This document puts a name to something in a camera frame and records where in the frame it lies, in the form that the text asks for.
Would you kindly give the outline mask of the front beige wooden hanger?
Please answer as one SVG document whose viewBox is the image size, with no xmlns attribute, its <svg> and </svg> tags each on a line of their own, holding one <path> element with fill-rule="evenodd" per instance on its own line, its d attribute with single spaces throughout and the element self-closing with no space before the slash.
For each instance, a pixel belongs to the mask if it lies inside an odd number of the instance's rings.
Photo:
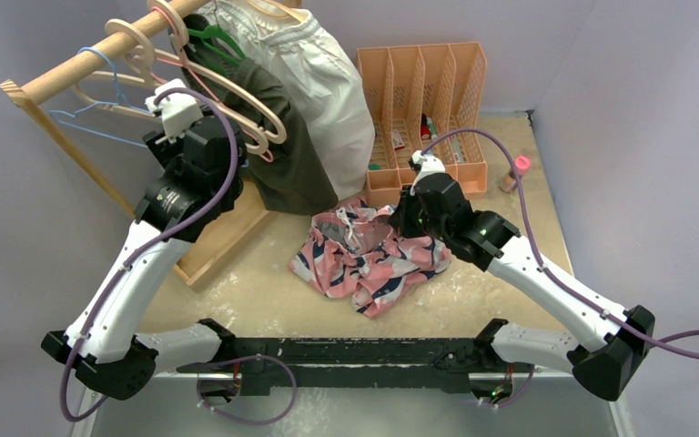
<svg viewBox="0 0 699 437">
<path fill-rule="evenodd" d="M 133 37 L 138 42 L 138 45 L 135 46 L 132 52 L 125 54 L 125 63 L 133 71 L 135 71 L 137 75 L 120 75 L 118 74 L 117 67 L 113 61 L 101 51 L 93 47 L 80 48 L 78 50 L 80 54 L 84 52 L 93 53 L 102 58 L 105 63 L 108 64 L 110 67 L 108 71 L 93 71 L 86 75 L 86 78 L 95 81 L 111 82 L 116 91 L 116 99 L 114 101 L 96 100 L 82 90 L 79 82 L 75 82 L 71 86 L 71 90 L 80 100 L 85 102 L 86 105 L 73 113 L 68 113 L 61 110 L 51 110 L 49 114 L 54 120 L 57 120 L 59 115 L 76 117 L 77 115 L 93 108 L 128 117 L 136 117 L 141 119 L 151 118 L 154 116 L 152 110 L 155 108 L 153 105 L 153 99 L 149 98 L 147 100 L 147 107 L 145 109 L 135 107 L 128 101 L 127 96 L 122 91 L 121 85 L 125 83 L 131 86 L 151 89 L 156 94 L 176 86 L 182 87 L 183 82 L 179 79 L 166 81 L 165 79 L 154 74 L 152 71 L 152 65 L 154 65 L 156 62 L 162 62 L 172 66 L 180 66 L 186 69 L 189 74 L 194 77 L 195 81 L 200 85 L 200 87 L 202 87 L 202 89 L 208 93 L 208 96 L 211 99 L 209 107 L 211 109 L 218 108 L 221 113 L 234 120 L 241 126 L 243 132 L 255 141 L 253 144 L 246 144 L 248 152 L 255 155 L 264 155 L 267 153 L 270 144 L 282 144 L 287 139 L 287 131 L 284 124 L 271 109 L 265 106 L 263 102 L 250 94 L 242 86 L 237 85 L 232 80 L 224 76 L 223 71 L 220 68 L 207 68 L 201 64 L 189 61 L 185 47 L 180 46 L 178 48 L 178 55 L 156 49 L 144 33 L 137 30 L 128 22 L 120 19 L 111 19 L 106 22 L 105 30 L 111 35 L 123 33 L 127 36 Z M 251 105 L 255 111 L 260 113 L 266 120 L 268 120 L 268 122 L 272 125 L 272 128 L 267 128 L 263 122 L 255 122 L 251 117 L 243 116 L 228 105 L 223 104 L 217 94 L 210 89 L 208 85 L 209 82 L 213 82 L 225 88 L 231 95 L 239 97 Z"/>
</svg>

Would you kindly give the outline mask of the green plastic hanger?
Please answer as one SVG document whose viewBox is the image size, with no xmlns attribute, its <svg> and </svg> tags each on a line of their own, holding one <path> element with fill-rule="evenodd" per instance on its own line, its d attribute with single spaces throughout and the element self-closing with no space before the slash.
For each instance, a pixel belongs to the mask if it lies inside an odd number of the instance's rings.
<svg viewBox="0 0 699 437">
<path fill-rule="evenodd" d="M 217 25 L 207 25 L 200 30 L 189 28 L 187 31 L 191 37 L 198 39 L 208 50 L 231 64 L 238 66 L 243 59 L 247 58 L 236 41 Z M 214 44 L 215 40 L 223 42 L 230 48 L 231 54 L 217 47 Z"/>
</svg>

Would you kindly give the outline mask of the pink capped bottle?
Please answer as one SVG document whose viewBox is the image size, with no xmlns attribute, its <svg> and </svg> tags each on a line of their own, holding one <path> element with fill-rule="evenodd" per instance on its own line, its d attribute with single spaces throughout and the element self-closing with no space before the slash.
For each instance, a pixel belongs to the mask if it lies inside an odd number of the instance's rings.
<svg viewBox="0 0 699 437">
<path fill-rule="evenodd" d="M 518 156 L 513 161 L 513 167 L 509 168 L 499 185 L 505 193 L 512 193 L 518 187 L 518 181 L 530 170 L 532 162 L 526 156 Z"/>
</svg>

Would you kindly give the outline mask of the rear beige wooden hanger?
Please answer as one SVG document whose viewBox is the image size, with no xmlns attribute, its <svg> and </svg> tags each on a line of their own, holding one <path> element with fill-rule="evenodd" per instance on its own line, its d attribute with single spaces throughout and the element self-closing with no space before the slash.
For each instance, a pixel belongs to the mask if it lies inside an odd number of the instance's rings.
<svg viewBox="0 0 699 437">
<path fill-rule="evenodd" d="M 279 117 L 275 115 L 261 101 L 256 99 L 243 87 L 238 86 L 233 81 L 200 64 L 188 60 L 186 47 L 189 43 L 188 28 L 183 17 L 177 9 L 168 1 L 148 0 L 147 7 L 150 11 L 158 13 L 167 23 L 167 29 L 172 33 L 169 36 L 173 53 L 156 49 L 150 39 L 136 25 L 128 22 L 115 21 L 113 19 L 106 22 L 105 30 L 110 35 L 116 32 L 123 32 L 132 37 L 137 45 L 131 52 L 125 54 L 127 64 L 140 75 L 140 81 L 146 87 L 156 88 L 166 83 L 166 81 L 156 76 L 152 70 L 156 62 L 178 66 L 186 69 L 195 81 L 208 93 L 212 102 L 208 105 L 211 109 L 220 110 L 225 116 L 236 121 L 243 132 L 252 138 L 252 144 L 248 143 L 247 148 L 254 154 L 261 155 L 268 149 L 270 144 L 282 144 L 287 139 L 287 131 Z M 238 112 L 224 106 L 221 100 L 208 87 L 207 82 L 213 82 L 225 88 L 231 95 L 241 98 L 257 110 L 273 126 L 271 130 L 264 126 L 243 117 Z"/>
</svg>

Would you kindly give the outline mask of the red white tube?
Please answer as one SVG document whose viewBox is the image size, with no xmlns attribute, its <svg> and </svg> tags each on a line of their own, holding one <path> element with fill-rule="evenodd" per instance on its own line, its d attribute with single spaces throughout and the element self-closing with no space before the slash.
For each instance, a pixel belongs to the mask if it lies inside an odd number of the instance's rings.
<svg viewBox="0 0 699 437">
<path fill-rule="evenodd" d="M 406 148 L 406 143 L 403 140 L 403 137 L 400 134 L 400 131 L 396 128 L 393 128 L 391 130 L 391 144 L 392 144 L 392 149 L 395 152 L 404 150 Z"/>
</svg>

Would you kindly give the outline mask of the red black marker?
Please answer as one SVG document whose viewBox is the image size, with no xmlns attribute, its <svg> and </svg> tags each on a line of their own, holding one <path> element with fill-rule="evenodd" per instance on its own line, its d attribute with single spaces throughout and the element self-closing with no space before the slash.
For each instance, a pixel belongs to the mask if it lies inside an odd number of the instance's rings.
<svg viewBox="0 0 699 437">
<path fill-rule="evenodd" d="M 430 127 L 430 119 L 425 114 L 420 117 L 420 139 L 430 140 L 432 136 L 432 130 Z"/>
</svg>

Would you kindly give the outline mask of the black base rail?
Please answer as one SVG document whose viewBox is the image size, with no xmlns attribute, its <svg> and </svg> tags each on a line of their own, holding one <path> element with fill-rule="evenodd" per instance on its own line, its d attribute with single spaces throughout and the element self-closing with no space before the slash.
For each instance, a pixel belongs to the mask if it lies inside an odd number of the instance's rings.
<svg viewBox="0 0 699 437">
<path fill-rule="evenodd" d="M 244 396 L 264 396 L 277 387 L 340 389 L 437 389 L 488 397 L 489 382 L 500 395 L 512 390 L 507 376 L 531 365 L 510 364 L 494 353 L 489 334 L 499 320 L 467 338 L 256 338 L 227 334 L 209 363 L 180 373 L 236 374 Z"/>
</svg>

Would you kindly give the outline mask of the white shorts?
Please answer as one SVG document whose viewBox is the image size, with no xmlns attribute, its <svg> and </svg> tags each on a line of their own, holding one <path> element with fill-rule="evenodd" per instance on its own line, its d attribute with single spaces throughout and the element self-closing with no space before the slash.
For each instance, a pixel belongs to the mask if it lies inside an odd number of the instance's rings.
<svg viewBox="0 0 699 437">
<path fill-rule="evenodd" d="M 375 138 L 360 73 L 310 11 L 294 9 L 303 23 L 263 15 L 247 1 L 212 1 L 198 13 L 283 83 L 339 199 L 349 198 L 364 187 Z"/>
</svg>

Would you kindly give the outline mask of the beige hanger under white shorts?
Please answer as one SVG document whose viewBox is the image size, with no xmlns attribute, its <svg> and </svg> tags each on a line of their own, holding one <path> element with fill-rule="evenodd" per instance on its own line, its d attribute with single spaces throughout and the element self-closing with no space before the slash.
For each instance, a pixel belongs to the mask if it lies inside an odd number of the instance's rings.
<svg viewBox="0 0 699 437">
<path fill-rule="evenodd" d="M 272 0 L 248 0 L 248 5 L 263 15 L 277 19 L 292 18 L 299 23 L 306 20 L 306 16 L 296 9 Z"/>
</svg>

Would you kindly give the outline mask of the beige wooden hanger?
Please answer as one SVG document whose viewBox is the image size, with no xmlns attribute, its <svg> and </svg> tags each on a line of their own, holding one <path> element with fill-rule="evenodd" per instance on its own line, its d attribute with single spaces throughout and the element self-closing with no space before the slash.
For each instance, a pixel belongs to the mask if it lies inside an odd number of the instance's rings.
<svg viewBox="0 0 699 437">
<path fill-rule="evenodd" d="M 252 138 L 252 144 L 248 143 L 247 148 L 254 154 L 261 155 L 268 149 L 270 144 L 282 144 L 287 139 L 287 131 L 279 117 L 275 115 L 261 101 L 256 99 L 243 87 L 238 86 L 233 81 L 200 64 L 188 60 L 186 47 L 189 43 L 188 28 L 183 17 L 177 9 L 168 1 L 148 0 L 147 7 L 150 11 L 158 13 L 167 23 L 167 29 L 172 33 L 169 36 L 173 53 L 156 49 L 150 39 L 136 25 L 128 22 L 115 21 L 113 19 L 106 22 L 105 30 L 110 35 L 116 32 L 123 32 L 132 37 L 137 45 L 131 52 L 125 54 L 127 64 L 140 75 L 140 81 L 146 87 L 156 88 L 166 83 L 166 81 L 156 76 L 152 70 L 156 62 L 178 66 L 186 69 L 195 81 L 208 93 L 212 102 L 208 105 L 211 109 L 220 110 L 225 116 L 236 121 L 243 132 Z M 264 126 L 243 117 L 238 112 L 224 106 L 221 100 L 208 87 L 207 82 L 213 82 L 225 88 L 231 95 L 241 98 L 257 110 L 273 126 L 271 130 Z"/>
<path fill-rule="evenodd" d="M 77 115 L 93 108 L 128 117 L 136 117 L 141 119 L 151 118 L 154 116 L 152 110 L 155 108 L 153 105 L 153 99 L 149 98 L 147 100 L 147 107 L 145 109 L 135 107 L 128 101 L 127 96 L 122 91 L 121 85 L 125 83 L 131 86 L 151 89 L 156 94 L 176 86 L 182 87 L 183 82 L 179 79 L 166 81 L 165 79 L 154 74 L 152 71 L 152 65 L 154 65 L 156 62 L 162 62 L 172 66 L 180 66 L 186 69 L 189 74 L 194 77 L 195 81 L 200 85 L 200 87 L 202 87 L 202 89 L 208 93 L 208 96 L 211 99 L 209 107 L 211 109 L 218 108 L 221 113 L 234 120 L 241 126 L 243 132 L 255 141 L 253 144 L 246 144 L 248 152 L 255 155 L 264 155 L 267 153 L 270 144 L 282 144 L 287 139 L 287 131 L 284 124 L 271 109 L 265 106 L 263 102 L 250 94 L 242 86 L 237 85 L 232 80 L 224 76 L 223 71 L 220 68 L 207 68 L 201 64 L 189 61 L 185 47 L 180 46 L 178 48 L 178 55 L 156 49 L 144 33 L 137 30 L 128 22 L 120 19 L 111 19 L 106 22 L 105 30 L 111 35 L 123 33 L 127 36 L 133 37 L 138 42 L 138 45 L 135 46 L 132 52 L 125 54 L 125 63 L 133 71 L 135 71 L 137 75 L 120 75 L 118 74 L 117 67 L 113 61 L 101 51 L 93 47 L 80 48 L 78 50 L 80 54 L 84 52 L 93 53 L 102 58 L 105 63 L 108 64 L 110 67 L 108 71 L 93 71 L 86 75 L 86 78 L 95 81 L 111 82 L 116 91 L 116 99 L 114 101 L 96 100 L 82 90 L 79 82 L 75 82 L 71 86 L 71 90 L 80 100 L 85 102 L 86 105 L 73 113 L 68 113 L 61 110 L 51 110 L 49 114 L 54 120 L 57 120 L 59 115 L 76 117 Z M 210 89 L 208 85 L 209 82 L 213 82 L 225 88 L 231 95 L 239 97 L 251 105 L 255 111 L 260 113 L 266 120 L 268 120 L 268 122 L 272 125 L 272 128 L 267 128 L 263 122 L 255 122 L 251 117 L 243 116 L 228 105 L 223 104 L 217 94 Z"/>
</svg>

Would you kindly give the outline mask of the dark green shorts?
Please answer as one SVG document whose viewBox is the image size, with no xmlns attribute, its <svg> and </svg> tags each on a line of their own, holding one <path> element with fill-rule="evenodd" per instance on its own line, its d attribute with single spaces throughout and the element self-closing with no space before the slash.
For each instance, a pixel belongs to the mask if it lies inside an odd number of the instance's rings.
<svg viewBox="0 0 699 437">
<path fill-rule="evenodd" d="M 284 125 L 287 138 L 270 144 L 270 161 L 250 154 L 240 173 L 252 179 L 267 210 L 315 215 L 333 208 L 338 195 L 321 164 L 304 117 L 281 81 L 249 58 L 223 48 L 219 41 L 189 38 L 190 61 L 211 69 L 241 86 L 266 105 Z"/>
</svg>

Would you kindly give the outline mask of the orange plastic file organizer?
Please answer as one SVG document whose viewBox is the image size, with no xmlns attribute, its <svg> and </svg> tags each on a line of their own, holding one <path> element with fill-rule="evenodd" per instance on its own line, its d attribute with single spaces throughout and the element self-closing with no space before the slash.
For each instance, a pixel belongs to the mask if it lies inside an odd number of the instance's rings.
<svg viewBox="0 0 699 437">
<path fill-rule="evenodd" d="M 476 127 L 487 60 L 481 44 L 462 42 L 420 46 L 360 48 L 356 52 L 362 87 L 375 128 L 365 192 L 375 207 L 394 205 L 400 189 L 415 179 L 408 161 L 427 148 L 477 200 L 488 187 L 488 164 L 477 137 L 463 133 Z M 430 119 L 430 140 L 420 139 L 420 117 Z M 406 143 L 395 152 L 391 130 Z"/>
</svg>

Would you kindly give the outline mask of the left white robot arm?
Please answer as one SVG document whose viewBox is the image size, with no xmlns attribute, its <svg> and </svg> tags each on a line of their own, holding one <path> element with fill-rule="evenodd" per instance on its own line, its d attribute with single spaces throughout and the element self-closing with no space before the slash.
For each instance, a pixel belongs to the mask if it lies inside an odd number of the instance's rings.
<svg viewBox="0 0 699 437">
<path fill-rule="evenodd" d="M 65 330 L 49 331 L 42 349 L 65 368 L 61 386 L 75 377 L 116 400 L 141 391 L 153 375 L 203 363 L 229 369 L 232 334 L 203 319 L 182 330 L 137 332 L 146 308 L 174 265 L 205 226 L 234 208 L 243 190 L 237 174 L 243 134 L 234 122 L 205 116 L 175 141 L 161 129 L 143 141 L 164 169 L 139 201 L 123 248 L 95 297 Z"/>
</svg>

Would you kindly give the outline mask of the pink patterned shorts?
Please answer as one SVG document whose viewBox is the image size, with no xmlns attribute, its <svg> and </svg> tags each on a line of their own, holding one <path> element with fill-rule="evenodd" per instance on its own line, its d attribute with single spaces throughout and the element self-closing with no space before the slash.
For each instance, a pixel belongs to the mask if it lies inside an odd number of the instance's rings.
<svg viewBox="0 0 699 437">
<path fill-rule="evenodd" d="M 324 297 L 349 298 L 354 311 L 380 315 L 451 265 L 442 242 L 402 237 L 389 224 L 395 212 L 392 205 L 374 208 L 356 197 L 313 216 L 289 269 Z"/>
</svg>

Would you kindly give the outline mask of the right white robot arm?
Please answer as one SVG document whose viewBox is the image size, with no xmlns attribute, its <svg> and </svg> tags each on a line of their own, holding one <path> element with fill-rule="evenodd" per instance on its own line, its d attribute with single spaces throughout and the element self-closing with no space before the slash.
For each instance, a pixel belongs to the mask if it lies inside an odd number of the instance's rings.
<svg viewBox="0 0 699 437">
<path fill-rule="evenodd" d="M 426 176 L 400 190 L 390 224 L 405 238 L 428 236 L 453 256 L 512 285 L 553 315 L 562 332 L 525 328 L 494 319 L 474 340 L 485 370 L 527 363 L 571 374 L 589 393 L 616 401 L 642 364 L 655 316 L 637 305 L 626 309 L 536 257 L 531 241 L 509 220 L 475 210 L 447 173 Z"/>
</svg>

